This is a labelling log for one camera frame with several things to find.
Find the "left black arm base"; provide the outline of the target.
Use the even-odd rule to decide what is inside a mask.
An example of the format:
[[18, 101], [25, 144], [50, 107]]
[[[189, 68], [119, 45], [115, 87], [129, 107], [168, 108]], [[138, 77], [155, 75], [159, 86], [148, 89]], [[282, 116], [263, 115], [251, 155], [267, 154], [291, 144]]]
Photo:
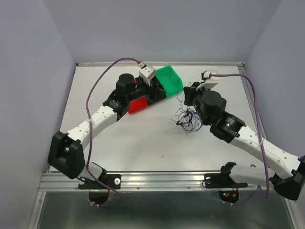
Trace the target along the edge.
[[92, 177], [78, 177], [78, 189], [88, 190], [88, 199], [91, 206], [96, 208], [110, 208], [118, 205], [122, 196], [119, 192], [121, 188], [121, 174], [102, 174], [94, 179]]

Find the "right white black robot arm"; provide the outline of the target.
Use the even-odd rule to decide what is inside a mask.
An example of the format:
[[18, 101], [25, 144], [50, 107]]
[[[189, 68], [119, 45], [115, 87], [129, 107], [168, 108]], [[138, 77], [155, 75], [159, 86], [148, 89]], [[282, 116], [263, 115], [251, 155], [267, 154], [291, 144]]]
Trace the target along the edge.
[[289, 200], [298, 200], [305, 184], [305, 158], [292, 155], [264, 138], [259, 138], [246, 123], [225, 111], [226, 100], [216, 91], [194, 82], [184, 87], [184, 104], [193, 106], [201, 123], [223, 140], [265, 162], [267, 167], [247, 167], [228, 162], [219, 174], [210, 175], [207, 188], [227, 188], [233, 185], [270, 187]]

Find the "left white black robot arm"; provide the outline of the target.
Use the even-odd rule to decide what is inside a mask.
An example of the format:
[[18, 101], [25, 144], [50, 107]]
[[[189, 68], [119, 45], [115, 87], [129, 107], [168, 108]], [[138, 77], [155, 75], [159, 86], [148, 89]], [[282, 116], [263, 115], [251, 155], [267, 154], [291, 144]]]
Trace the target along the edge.
[[86, 147], [92, 148], [93, 139], [129, 111], [131, 102], [143, 97], [152, 103], [166, 98], [166, 91], [156, 76], [147, 83], [140, 76], [120, 75], [114, 91], [94, 114], [66, 133], [54, 134], [48, 164], [70, 179], [86, 178], [94, 187], [103, 187], [106, 170], [89, 157], [85, 158], [83, 151]]

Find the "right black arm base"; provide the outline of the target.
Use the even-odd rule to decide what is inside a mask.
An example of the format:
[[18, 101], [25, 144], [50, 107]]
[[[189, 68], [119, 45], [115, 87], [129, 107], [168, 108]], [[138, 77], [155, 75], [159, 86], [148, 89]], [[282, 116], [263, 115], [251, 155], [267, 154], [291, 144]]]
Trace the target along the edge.
[[236, 204], [239, 200], [239, 189], [248, 187], [247, 183], [235, 183], [228, 175], [209, 173], [201, 182], [203, 188], [217, 189], [220, 200], [228, 204]]

